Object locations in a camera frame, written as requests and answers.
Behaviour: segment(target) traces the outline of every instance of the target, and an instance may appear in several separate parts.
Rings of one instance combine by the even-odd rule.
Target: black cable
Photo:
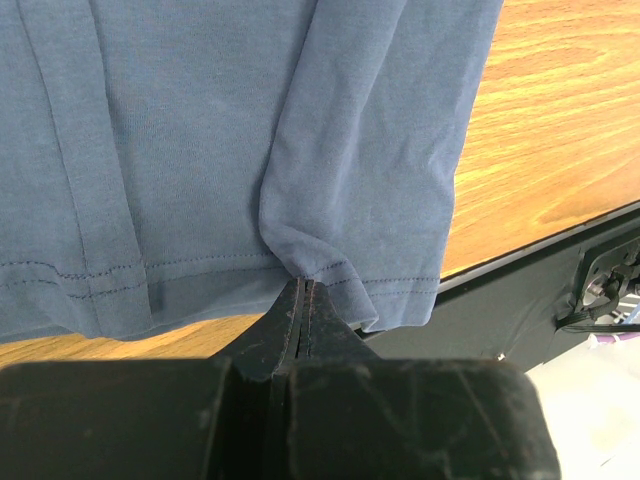
[[[557,320],[556,329],[572,333],[640,332],[640,325],[576,325],[576,323],[588,320],[595,322],[598,318],[609,315],[618,308],[618,304],[620,303],[618,288],[620,288],[618,281],[611,282],[604,290],[604,296],[609,299],[607,303],[597,307],[587,308],[581,312],[572,313],[563,319]],[[638,330],[625,329],[625,327],[638,327]]]

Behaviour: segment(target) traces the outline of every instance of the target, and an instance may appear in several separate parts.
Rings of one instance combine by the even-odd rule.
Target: blue t-shirt
[[[0,0],[0,341],[425,324],[500,0]]]

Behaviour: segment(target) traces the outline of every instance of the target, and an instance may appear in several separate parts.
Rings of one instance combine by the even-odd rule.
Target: wooden table
[[[456,177],[443,276],[640,200],[640,2],[506,0]],[[44,359],[205,357],[258,317],[139,342],[79,335],[0,346]]]

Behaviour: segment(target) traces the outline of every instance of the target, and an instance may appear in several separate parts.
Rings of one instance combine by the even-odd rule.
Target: stitching
[[[362,283],[380,283],[380,282],[439,282],[439,278],[435,277],[414,277],[414,278],[382,278],[379,280],[363,280]]]
[[[201,275],[209,275],[211,273],[247,272],[247,271],[275,270],[275,269],[284,269],[284,267],[279,266],[279,267],[259,267],[259,268],[238,268],[238,269],[231,269],[231,270],[212,270],[212,271],[209,271],[209,272],[196,273],[194,275],[183,275],[181,277],[175,277],[175,278],[168,278],[168,279],[165,279],[165,280],[159,280],[157,282],[149,283],[149,285],[157,285],[157,284],[160,284],[160,283],[173,282],[175,280],[180,280],[180,279],[183,279],[183,278],[199,277]],[[27,285],[29,283],[44,283],[46,285],[56,285],[58,287],[61,286],[59,283],[52,282],[52,281],[49,281],[49,280],[22,280],[22,281],[19,281],[19,282],[0,284],[0,288],[7,288],[7,287],[14,286],[14,285]],[[122,292],[122,291],[125,291],[125,290],[133,290],[135,288],[140,288],[142,285],[145,285],[145,284],[147,284],[146,281],[140,282],[140,283],[138,283],[136,285],[132,285],[132,286],[129,286],[129,287],[114,288],[112,290],[105,290],[103,292],[95,292],[95,293],[91,293],[91,294],[87,294],[87,295],[72,295],[72,294],[68,294],[68,293],[66,295],[68,297],[71,297],[71,298],[86,299],[86,298],[91,298],[91,297],[100,296],[100,295],[109,295],[109,294],[112,294],[112,293]]]
[[[61,286],[59,283],[56,282],[51,282],[49,280],[22,280],[20,282],[12,282],[12,283],[3,283],[2,285],[0,285],[0,288],[8,288],[8,287],[12,287],[15,285],[28,285],[29,283],[44,283],[46,285],[55,285],[57,287]],[[109,295],[112,293],[116,293],[116,292],[122,292],[124,290],[133,290],[136,288],[140,288],[142,285],[146,284],[147,282],[140,282],[137,285],[132,285],[129,287],[122,287],[122,288],[114,288],[112,290],[105,290],[103,292],[95,292],[95,293],[88,293],[86,295],[73,295],[70,293],[66,293],[65,295],[69,298],[76,298],[79,300],[84,300],[87,298],[93,298],[93,297],[98,297],[101,295]]]
[[[99,272],[99,273],[60,273],[55,265],[51,265],[50,263],[45,263],[45,262],[36,262],[36,261],[33,261],[33,260],[28,260],[28,261],[25,261],[25,262],[0,263],[0,267],[7,267],[7,266],[12,266],[12,265],[41,265],[41,266],[53,269],[55,271],[56,275],[58,277],[61,277],[61,278],[84,279],[84,278],[96,278],[96,277],[103,277],[105,275],[111,275],[113,270],[129,269],[129,268],[133,268],[133,267],[137,266],[138,264],[134,263],[134,264],[131,264],[131,265],[118,265],[116,267],[111,267],[109,270],[105,270],[105,271]]]
[[[146,285],[147,282],[140,282],[136,285],[132,285],[130,287],[122,287],[122,288],[114,288],[113,290],[105,290],[104,292],[95,292],[89,293],[87,295],[69,295],[67,297],[76,298],[78,300],[85,300],[89,298],[99,297],[101,295],[111,295],[112,293],[124,292],[125,290],[135,290],[136,288],[140,288],[142,285]]]
[[[335,287],[336,285],[342,285],[343,283],[353,282],[354,280],[359,280],[358,278],[347,278],[346,280],[340,280],[339,282],[333,282],[327,285],[327,288]]]
[[[8,288],[14,285],[27,285],[29,283],[46,283],[47,285],[57,285],[60,286],[59,283],[50,282],[49,280],[22,280],[21,282],[11,282],[11,283],[3,283],[0,285],[0,288]]]
[[[158,267],[162,267],[164,265],[176,265],[178,263],[188,263],[188,262],[199,262],[202,260],[214,260],[214,259],[219,259],[219,258],[249,258],[249,257],[272,257],[273,254],[272,253],[250,253],[250,254],[232,254],[232,255],[208,255],[205,257],[195,257],[195,258],[181,258],[178,260],[172,260],[170,262],[163,262],[163,263],[154,263],[152,265],[145,265],[146,268],[148,269],[152,269],[152,268],[158,268]]]
[[[340,280],[339,282],[333,282],[327,285],[327,288],[334,287],[336,285],[342,285],[343,283],[353,282],[359,280],[358,278],[347,278],[346,280]],[[362,280],[363,284],[367,283],[382,283],[382,282],[439,282],[439,278],[432,277],[415,277],[415,278],[382,278],[378,280]]]
[[[429,291],[426,291],[426,292],[407,291],[407,292],[372,293],[369,296],[370,297],[379,297],[381,295],[405,295],[407,293],[432,294],[432,293],[438,293],[438,291],[437,290],[429,290]]]
[[[320,272],[324,272],[324,271],[326,271],[326,270],[331,270],[332,268],[339,267],[340,265],[344,265],[345,263],[347,263],[347,262],[345,262],[345,261],[343,260],[342,262],[334,263],[333,265],[329,265],[328,267],[321,268],[320,270],[318,270],[318,271],[316,271],[316,272],[312,273],[311,275],[309,275],[309,277],[313,277],[314,275],[317,275],[317,274],[319,274]]]
[[[145,265],[145,268],[148,269],[152,269],[152,268],[158,268],[164,265],[176,265],[179,263],[188,263],[188,262],[198,262],[198,261],[202,261],[202,260],[215,260],[215,259],[220,259],[220,258],[239,258],[239,257],[272,257],[273,254],[271,253],[256,253],[256,254],[237,254],[237,255],[209,255],[209,256],[205,256],[205,257],[195,257],[195,258],[185,258],[185,259],[179,259],[179,260],[172,260],[170,262],[163,262],[163,263],[155,263],[152,265]],[[140,262],[142,260],[138,260],[137,263],[132,263],[129,265],[117,265],[115,267],[111,267],[108,270],[104,270],[103,272],[98,272],[98,273],[61,273],[58,271],[58,269],[56,268],[55,265],[52,265],[50,263],[46,263],[46,262],[38,262],[35,260],[27,260],[24,262],[8,262],[8,263],[0,263],[0,268],[1,267],[10,267],[10,266],[14,266],[14,265],[40,265],[40,266],[44,266],[44,267],[48,267],[51,268],[52,270],[54,270],[55,274],[58,277],[61,278],[71,278],[71,279],[85,279],[85,278],[98,278],[98,277],[104,277],[105,275],[111,275],[113,273],[114,270],[127,270],[127,269],[131,269],[137,266],[140,266]]]

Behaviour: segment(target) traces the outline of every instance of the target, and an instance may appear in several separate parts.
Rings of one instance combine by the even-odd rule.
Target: white floor
[[[640,479],[640,338],[583,343],[529,376],[563,479]]]

